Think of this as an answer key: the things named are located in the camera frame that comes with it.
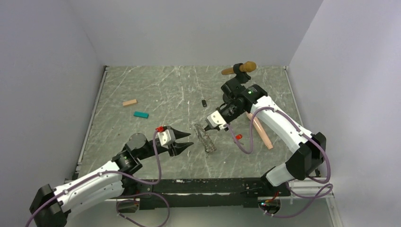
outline teal block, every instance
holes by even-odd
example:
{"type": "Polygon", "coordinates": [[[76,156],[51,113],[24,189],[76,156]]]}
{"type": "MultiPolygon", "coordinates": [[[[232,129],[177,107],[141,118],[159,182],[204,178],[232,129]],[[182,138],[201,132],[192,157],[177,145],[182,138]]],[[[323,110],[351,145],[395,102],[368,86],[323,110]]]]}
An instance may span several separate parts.
{"type": "Polygon", "coordinates": [[[135,111],[134,112],[134,116],[135,117],[141,117],[141,118],[148,118],[149,114],[148,113],[144,113],[144,112],[135,111]]]}

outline red object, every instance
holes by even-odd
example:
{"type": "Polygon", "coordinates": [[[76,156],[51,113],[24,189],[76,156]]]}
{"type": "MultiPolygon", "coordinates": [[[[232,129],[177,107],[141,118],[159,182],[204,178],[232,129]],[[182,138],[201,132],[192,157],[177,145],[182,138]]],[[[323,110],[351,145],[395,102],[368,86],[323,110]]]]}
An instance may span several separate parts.
{"type": "Polygon", "coordinates": [[[163,126],[157,127],[156,131],[157,132],[163,132],[164,131],[164,127],[163,126]]]}

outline marble table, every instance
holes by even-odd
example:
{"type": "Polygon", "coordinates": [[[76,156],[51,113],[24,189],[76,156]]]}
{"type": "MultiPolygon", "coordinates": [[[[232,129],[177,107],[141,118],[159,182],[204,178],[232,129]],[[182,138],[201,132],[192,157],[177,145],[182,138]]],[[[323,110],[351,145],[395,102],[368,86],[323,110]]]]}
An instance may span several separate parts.
{"type": "MultiPolygon", "coordinates": [[[[220,87],[233,75],[220,72],[229,66],[136,66],[109,67],[96,108],[92,127],[83,153],[79,176],[102,166],[123,148],[135,132],[152,139],[157,126],[171,125],[192,135],[177,142],[194,142],[181,155],[160,155],[163,179],[260,177],[291,155],[285,143],[263,125],[274,148],[268,150],[254,130],[254,151],[247,155],[234,144],[229,132],[209,131],[217,148],[207,154],[194,133],[194,124],[206,125],[205,117],[223,103],[220,87]],[[138,103],[123,107],[122,102],[137,99],[138,103]],[[208,106],[201,100],[207,99],[208,106]],[[134,117],[135,111],[149,113],[148,119],[134,117]]],[[[245,85],[258,84],[294,120],[299,114],[290,85],[281,66],[259,66],[249,73],[245,85]]],[[[231,123],[240,140],[249,147],[249,123],[245,114],[231,123]]],[[[142,160],[143,168],[135,176],[156,179],[154,157],[142,160]]]]}

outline white wall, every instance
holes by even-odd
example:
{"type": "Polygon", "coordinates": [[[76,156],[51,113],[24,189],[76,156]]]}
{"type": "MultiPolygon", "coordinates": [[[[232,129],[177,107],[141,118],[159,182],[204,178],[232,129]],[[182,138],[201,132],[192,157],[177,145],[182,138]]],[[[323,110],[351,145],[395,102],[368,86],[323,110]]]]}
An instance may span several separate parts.
{"type": "Polygon", "coordinates": [[[0,31],[0,220],[21,227],[71,177],[103,69],[63,0],[3,0],[0,31]]]}
{"type": "Polygon", "coordinates": [[[288,65],[322,0],[70,0],[106,65],[288,65]]]}
{"type": "Polygon", "coordinates": [[[290,63],[346,227],[401,222],[401,2],[325,0],[290,63]]]}

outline wooden handle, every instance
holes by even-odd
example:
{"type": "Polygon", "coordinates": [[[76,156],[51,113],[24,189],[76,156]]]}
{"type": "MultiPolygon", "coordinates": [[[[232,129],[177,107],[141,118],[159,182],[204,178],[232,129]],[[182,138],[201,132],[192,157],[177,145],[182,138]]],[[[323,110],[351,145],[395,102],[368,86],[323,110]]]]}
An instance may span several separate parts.
{"type": "MultiPolygon", "coordinates": [[[[252,113],[246,113],[246,116],[249,118],[249,120],[252,119],[252,113]]],[[[256,130],[257,130],[258,134],[260,135],[260,137],[262,138],[264,145],[267,146],[267,149],[269,149],[269,150],[272,149],[273,145],[271,144],[271,141],[270,141],[269,137],[267,136],[265,130],[262,127],[261,122],[259,121],[259,119],[257,117],[255,117],[253,119],[253,123],[252,124],[256,128],[256,130]]]]}
{"type": "MultiPolygon", "coordinates": [[[[252,72],[256,69],[256,63],[253,61],[247,61],[245,62],[245,64],[242,64],[239,66],[239,70],[241,72],[252,72]]],[[[223,75],[230,75],[234,73],[234,69],[233,68],[228,68],[225,69],[221,72],[221,74],[223,75]]]]}

